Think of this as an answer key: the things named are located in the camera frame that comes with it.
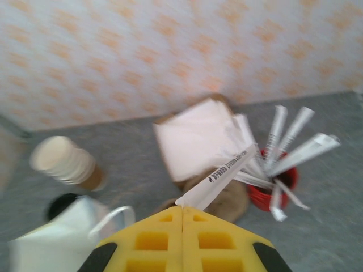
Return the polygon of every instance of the black object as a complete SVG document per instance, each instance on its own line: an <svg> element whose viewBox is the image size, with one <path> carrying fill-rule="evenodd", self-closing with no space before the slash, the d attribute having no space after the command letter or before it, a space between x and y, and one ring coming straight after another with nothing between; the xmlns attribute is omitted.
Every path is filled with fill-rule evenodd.
<svg viewBox="0 0 363 272"><path fill-rule="evenodd" d="M79 194L68 193L56 198L53 202L50 203L49 208L45 214L45 220L47 222L53 220L66 208L68 208L69 205L71 205L77 199L77 197L79 197Z"/></svg>
<svg viewBox="0 0 363 272"><path fill-rule="evenodd" d="M116 243L107 243L94 249L78 272L103 272L116 248Z"/></svg>
<svg viewBox="0 0 363 272"><path fill-rule="evenodd" d="M262 243L254 243L254 249L267 272L292 272L275 248Z"/></svg>

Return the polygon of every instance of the printed text on straw wrapper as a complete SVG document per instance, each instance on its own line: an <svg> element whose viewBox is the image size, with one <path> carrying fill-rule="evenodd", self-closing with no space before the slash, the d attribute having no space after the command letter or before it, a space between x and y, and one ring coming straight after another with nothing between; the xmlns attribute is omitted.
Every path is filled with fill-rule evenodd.
<svg viewBox="0 0 363 272"><path fill-rule="evenodd" d="M208 178L209 182L215 182L215 181L217 181L227 171L227 168L230 169L236 162L238 162L239 160L241 160L241 158L243 156L245 156L245 154L247 154L247 151L246 150L244 150L243 152L241 152L239 155L237 155L236 157L234 157L233 159L231 159L224 166L222 166L221 168L219 168L218 170L216 170L214 173L212 173L209 176L209 178Z"/></svg>

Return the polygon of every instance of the white plastic bag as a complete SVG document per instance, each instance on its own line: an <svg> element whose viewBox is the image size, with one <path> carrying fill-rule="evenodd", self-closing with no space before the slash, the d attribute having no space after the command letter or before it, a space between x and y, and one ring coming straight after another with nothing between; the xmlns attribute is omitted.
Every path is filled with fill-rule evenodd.
<svg viewBox="0 0 363 272"><path fill-rule="evenodd" d="M109 213L98 201L79 197L48 224L9 242L10 271L77 271L100 240L134 222L130 206Z"/></svg>

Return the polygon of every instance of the stack of napkins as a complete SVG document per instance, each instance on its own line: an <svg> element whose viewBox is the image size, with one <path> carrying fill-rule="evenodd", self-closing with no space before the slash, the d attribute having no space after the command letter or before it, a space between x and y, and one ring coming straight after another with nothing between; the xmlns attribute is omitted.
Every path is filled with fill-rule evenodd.
<svg viewBox="0 0 363 272"><path fill-rule="evenodd" d="M226 134L232 121L229 107L212 98L188 108L161 124L154 124L159 148L174 182L199 175L226 159L221 148L237 153Z"/></svg>

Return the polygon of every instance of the plastic bag handle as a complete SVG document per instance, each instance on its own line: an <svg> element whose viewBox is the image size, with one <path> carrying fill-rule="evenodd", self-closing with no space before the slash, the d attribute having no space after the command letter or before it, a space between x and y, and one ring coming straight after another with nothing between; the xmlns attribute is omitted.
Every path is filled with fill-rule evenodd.
<svg viewBox="0 0 363 272"><path fill-rule="evenodd" d="M109 214L107 214L102 220L93 228L91 229L90 233L88 234L89 237L94 236L95 233L98 233L102 228L117 214L123 213L124 214L124 224L125 228L135 223L135 212L131 206L123 206L114 209Z"/></svg>

